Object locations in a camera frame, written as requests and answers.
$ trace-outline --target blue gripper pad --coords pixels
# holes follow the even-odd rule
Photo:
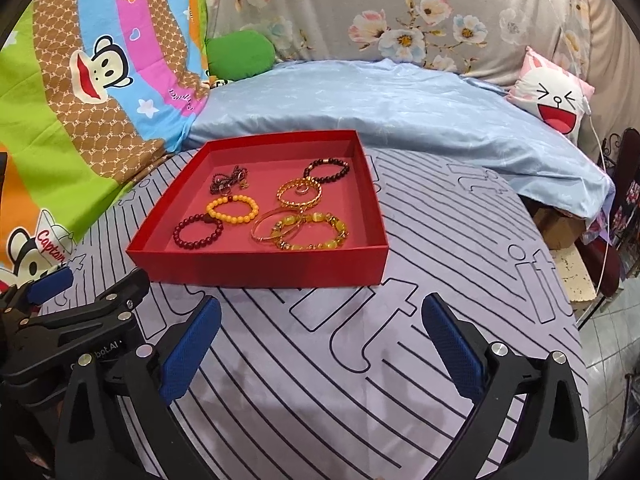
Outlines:
[[[41,305],[74,284],[74,274],[69,267],[62,267],[31,283],[27,290],[27,301]]]
[[[221,324],[220,302],[209,298],[162,366],[159,393],[167,406],[187,392]]]
[[[422,302],[422,324],[460,396],[474,404],[480,402],[484,395],[482,364],[434,294]]]

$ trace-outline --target white cable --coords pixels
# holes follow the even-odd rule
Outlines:
[[[556,20],[558,20],[558,25],[560,27],[560,40],[564,41],[564,27],[562,26],[562,20],[560,19],[560,16],[558,16],[556,7],[554,6],[551,0],[549,0],[549,4],[551,5],[551,8],[553,9],[554,14],[556,15]],[[569,52],[569,56],[571,56],[571,60],[574,62],[576,66],[579,66],[580,64],[576,61],[574,57],[574,53],[572,52],[571,48],[568,48],[567,50]],[[598,143],[598,149],[600,150],[600,160],[602,161],[602,171],[604,171],[604,173],[607,174],[607,167],[604,160],[604,152],[602,151],[602,144],[600,143],[600,137],[596,132],[596,128],[595,126],[593,126],[593,119],[591,118],[591,107],[589,106],[589,101],[587,101],[587,97],[584,95],[584,93],[582,93],[582,104],[584,105],[585,113],[589,116],[589,124],[591,125],[591,130],[593,131],[593,135],[595,135],[596,142]],[[598,280],[598,286],[596,287],[596,297],[598,297],[598,294],[600,292],[600,286],[602,285],[602,280],[604,278],[604,269],[605,269],[605,266],[607,265],[607,255],[609,254],[609,244],[611,243],[611,226],[609,224],[609,219],[607,218],[606,220],[607,220],[607,238],[609,240],[606,240],[606,247],[604,249],[604,260],[602,261],[602,270],[600,271],[600,279]]]

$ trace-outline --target light blue blanket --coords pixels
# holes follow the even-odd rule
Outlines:
[[[449,156],[503,176],[520,195],[591,222],[608,210],[608,176],[562,135],[505,101],[502,91],[411,64],[315,61],[211,92],[185,148],[223,137],[356,130],[366,146]]]

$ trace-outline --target tile floor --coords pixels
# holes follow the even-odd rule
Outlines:
[[[589,382],[589,479],[611,457],[625,405],[625,378],[640,355],[640,278],[627,280],[619,296],[580,330]]]

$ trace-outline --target green pillow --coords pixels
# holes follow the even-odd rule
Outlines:
[[[255,30],[238,30],[206,41],[209,74],[219,79],[238,81],[267,72],[273,67],[276,51]]]

